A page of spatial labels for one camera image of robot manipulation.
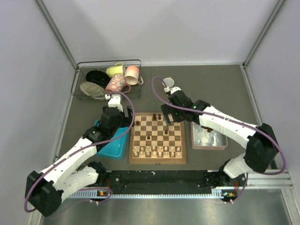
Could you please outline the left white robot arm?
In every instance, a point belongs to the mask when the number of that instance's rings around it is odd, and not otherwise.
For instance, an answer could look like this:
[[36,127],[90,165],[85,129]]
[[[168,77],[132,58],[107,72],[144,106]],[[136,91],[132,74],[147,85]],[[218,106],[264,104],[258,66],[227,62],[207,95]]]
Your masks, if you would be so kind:
[[86,130],[78,142],[48,168],[31,172],[26,180],[24,210],[37,210],[48,217],[75,192],[88,185],[103,185],[106,174],[100,163],[92,162],[79,172],[76,169],[108,143],[130,131],[134,125],[134,107],[128,106],[127,112],[125,115],[121,105],[105,106],[99,125]]

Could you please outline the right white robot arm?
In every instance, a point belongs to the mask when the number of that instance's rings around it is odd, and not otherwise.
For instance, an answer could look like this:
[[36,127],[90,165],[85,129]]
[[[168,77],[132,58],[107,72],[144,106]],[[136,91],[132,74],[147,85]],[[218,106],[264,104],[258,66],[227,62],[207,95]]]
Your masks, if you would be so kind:
[[211,128],[237,142],[245,153],[227,160],[219,169],[217,177],[223,185],[231,185],[238,176],[250,171],[265,173],[278,154],[277,141],[270,125],[260,126],[243,123],[218,111],[201,100],[193,102],[179,88],[165,88],[169,102],[161,105],[167,125],[188,121],[205,128]]

